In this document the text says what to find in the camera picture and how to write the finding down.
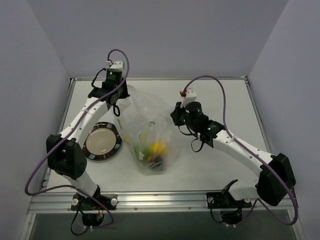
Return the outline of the yellow fake lemon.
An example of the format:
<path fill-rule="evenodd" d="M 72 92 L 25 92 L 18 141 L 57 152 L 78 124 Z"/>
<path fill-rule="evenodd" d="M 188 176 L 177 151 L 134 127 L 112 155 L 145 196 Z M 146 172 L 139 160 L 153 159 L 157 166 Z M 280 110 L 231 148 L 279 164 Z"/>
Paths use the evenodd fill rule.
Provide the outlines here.
<path fill-rule="evenodd" d="M 156 155 L 165 155 L 167 153 L 167 146 L 163 142 L 156 141 L 149 146 L 149 150 Z"/>

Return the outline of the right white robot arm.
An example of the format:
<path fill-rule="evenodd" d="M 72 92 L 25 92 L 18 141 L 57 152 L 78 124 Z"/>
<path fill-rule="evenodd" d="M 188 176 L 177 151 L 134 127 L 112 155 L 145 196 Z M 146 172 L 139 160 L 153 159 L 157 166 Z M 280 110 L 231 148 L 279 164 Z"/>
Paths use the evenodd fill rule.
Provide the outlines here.
<path fill-rule="evenodd" d="M 202 145 L 226 153 L 257 176 L 255 181 L 235 179 L 225 186 L 222 193 L 225 205 L 232 207 L 245 199 L 260 199 L 271 206 L 277 206 L 296 185 L 293 169 L 286 155 L 274 155 L 235 135 L 230 136 L 223 124 L 209 119 L 203 113 L 198 101 L 192 101 L 186 106 L 177 102 L 170 116 L 175 126 L 186 126 L 189 135 L 194 136 Z"/>

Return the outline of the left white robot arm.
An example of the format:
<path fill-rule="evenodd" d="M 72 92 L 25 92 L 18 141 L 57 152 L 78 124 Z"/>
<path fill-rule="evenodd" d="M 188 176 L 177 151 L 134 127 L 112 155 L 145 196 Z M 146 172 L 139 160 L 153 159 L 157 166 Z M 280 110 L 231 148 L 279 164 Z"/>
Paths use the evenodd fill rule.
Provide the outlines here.
<path fill-rule="evenodd" d="M 99 186 L 86 171 L 87 158 L 83 147 L 87 136 L 98 120 L 117 100 L 129 97 L 123 70 L 108 68 L 101 87 L 94 86 L 87 100 L 73 121 L 59 134 L 51 134 L 46 140 L 48 167 L 67 179 L 83 197 L 83 204 L 90 210 L 100 206 Z"/>

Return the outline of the clear plastic bag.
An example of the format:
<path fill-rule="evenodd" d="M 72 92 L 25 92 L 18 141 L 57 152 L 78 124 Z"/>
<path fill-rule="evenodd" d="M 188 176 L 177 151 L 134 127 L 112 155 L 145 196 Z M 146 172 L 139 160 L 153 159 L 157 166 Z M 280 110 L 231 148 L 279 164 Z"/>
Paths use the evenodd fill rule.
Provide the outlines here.
<path fill-rule="evenodd" d="M 127 88 L 130 96 L 117 101 L 120 115 L 114 118 L 114 123 L 139 170 L 148 175 L 152 172 L 162 173 L 178 153 L 173 135 L 174 125 L 170 117 L 172 107 L 154 93 L 138 90 L 132 85 Z M 149 168 L 147 159 L 137 160 L 134 153 L 134 145 L 140 144 L 149 148 L 154 142 L 162 142 L 167 148 L 167 153 L 161 155 L 164 158 L 163 167 L 158 169 Z"/>

